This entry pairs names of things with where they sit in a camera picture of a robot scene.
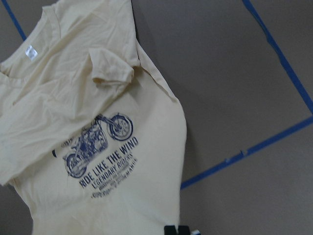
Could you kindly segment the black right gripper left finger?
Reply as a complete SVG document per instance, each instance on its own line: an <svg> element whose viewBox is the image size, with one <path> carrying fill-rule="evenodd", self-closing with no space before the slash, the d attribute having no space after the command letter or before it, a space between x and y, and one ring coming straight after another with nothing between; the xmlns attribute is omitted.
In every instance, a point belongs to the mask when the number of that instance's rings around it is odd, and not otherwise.
<svg viewBox="0 0 313 235"><path fill-rule="evenodd" d="M164 226L164 235L177 235L177 230L175 225Z"/></svg>

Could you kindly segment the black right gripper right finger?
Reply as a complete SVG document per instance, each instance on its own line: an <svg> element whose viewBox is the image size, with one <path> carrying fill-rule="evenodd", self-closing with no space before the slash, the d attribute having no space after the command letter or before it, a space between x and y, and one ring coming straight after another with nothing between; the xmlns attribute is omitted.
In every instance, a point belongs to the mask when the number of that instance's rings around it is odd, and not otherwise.
<svg viewBox="0 0 313 235"><path fill-rule="evenodd" d="M178 226L178 235L190 235L189 226L179 225Z"/></svg>

